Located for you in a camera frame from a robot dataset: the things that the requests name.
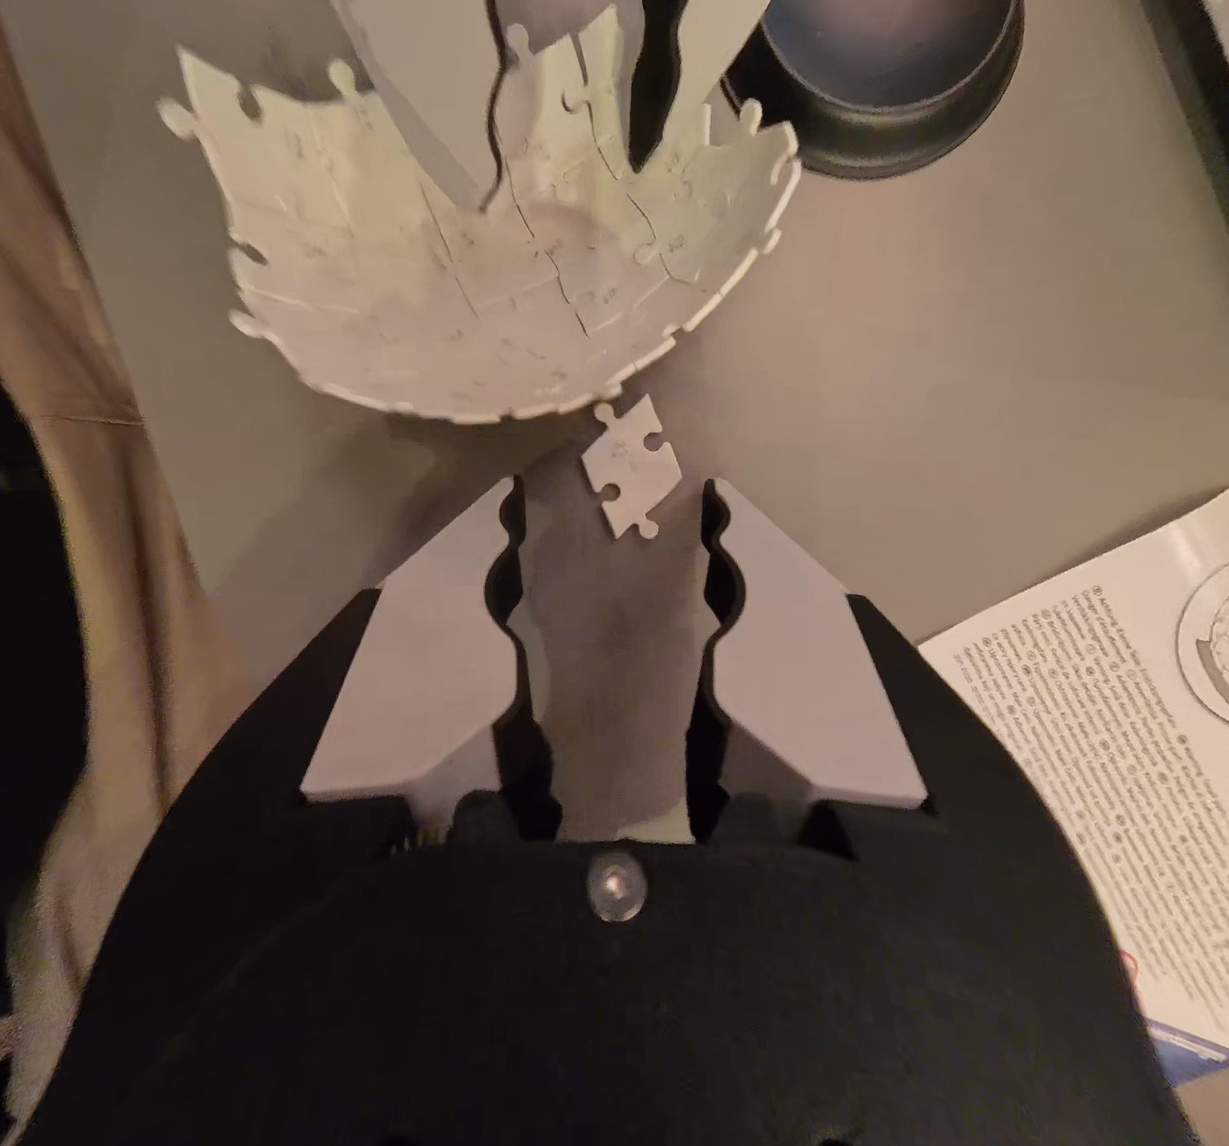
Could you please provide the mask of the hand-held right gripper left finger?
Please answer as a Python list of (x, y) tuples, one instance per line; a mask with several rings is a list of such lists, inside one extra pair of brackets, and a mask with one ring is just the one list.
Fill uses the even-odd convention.
[(302, 779), (307, 801), (401, 797), (420, 831), (444, 834), (460, 801), (494, 794), (521, 838), (557, 840), (553, 755), (510, 629), (525, 539), (523, 479), (501, 479), (387, 577)]

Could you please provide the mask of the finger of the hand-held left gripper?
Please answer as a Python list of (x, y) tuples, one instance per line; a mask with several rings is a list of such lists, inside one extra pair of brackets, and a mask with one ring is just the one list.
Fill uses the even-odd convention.
[(631, 80), (627, 152), (642, 173), (675, 141), (745, 47), (771, 0), (640, 0), (640, 51)]
[(509, 71), (497, 0), (329, 0), (411, 154), (464, 211), (505, 180), (496, 104)]

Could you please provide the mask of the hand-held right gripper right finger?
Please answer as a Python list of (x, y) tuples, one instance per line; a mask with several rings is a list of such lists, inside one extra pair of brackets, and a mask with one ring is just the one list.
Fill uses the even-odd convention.
[(747, 797), (789, 842), (836, 803), (921, 808), (928, 790), (850, 592), (725, 479), (704, 483), (701, 540), (717, 629), (686, 733), (693, 840), (716, 842)]

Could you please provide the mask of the white half-built puzzle ball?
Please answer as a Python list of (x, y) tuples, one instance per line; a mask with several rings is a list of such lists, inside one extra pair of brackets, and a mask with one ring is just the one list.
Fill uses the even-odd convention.
[(777, 248), (802, 178), (789, 123), (749, 100), (728, 143), (699, 106), (632, 173), (614, 6), (540, 52), (507, 30), (505, 180), (457, 206), (346, 62), (337, 97), (242, 84), (180, 47), (189, 97), (159, 102), (224, 200), (233, 326), (298, 380), (377, 413), (485, 426), (614, 398)]

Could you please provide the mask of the white puzzle piece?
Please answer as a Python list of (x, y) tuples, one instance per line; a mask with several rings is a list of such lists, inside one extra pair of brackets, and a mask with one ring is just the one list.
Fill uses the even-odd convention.
[(594, 418), (605, 431), (584, 450), (581, 466), (594, 494), (614, 490), (603, 498), (610, 535), (619, 540), (634, 529), (642, 540), (655, 540), (653, 513), (682, 485), (682, 468), (669, 442), (649, 444), (662, 437), (653, 398), (642, 396), (625, 415), (612, 404), (597, 404)]

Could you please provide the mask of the black round bowl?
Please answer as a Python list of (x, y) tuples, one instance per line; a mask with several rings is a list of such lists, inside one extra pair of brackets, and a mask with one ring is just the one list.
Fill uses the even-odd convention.
[(793, 126), (806, 171), (878, 182), (961, 147), (1002, 100), (1024, 0), (771, 0), (723, 78)]

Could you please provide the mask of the white printed instruction leaflet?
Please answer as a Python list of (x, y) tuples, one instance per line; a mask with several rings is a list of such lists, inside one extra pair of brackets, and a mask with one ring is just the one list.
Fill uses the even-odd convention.
[(1227, 494), (921, 653), (1065, 831), (1144, 1019), (1227, 1047)]

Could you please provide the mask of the dark flat object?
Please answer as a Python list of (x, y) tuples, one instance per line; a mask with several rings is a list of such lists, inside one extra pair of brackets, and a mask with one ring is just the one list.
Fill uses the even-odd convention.
[(1227, 171), (1227, 38), (1209, 0), (1141, 0), (1194, 143)]

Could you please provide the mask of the blue packaging corner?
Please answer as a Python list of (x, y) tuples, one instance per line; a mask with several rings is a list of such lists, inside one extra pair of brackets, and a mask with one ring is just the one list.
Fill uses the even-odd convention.
[(1146, 1021), (1146, 1030), (1166, 1084), (1176, 1091), (1227, 1071), (1227, 1047), (1152, 1019)]

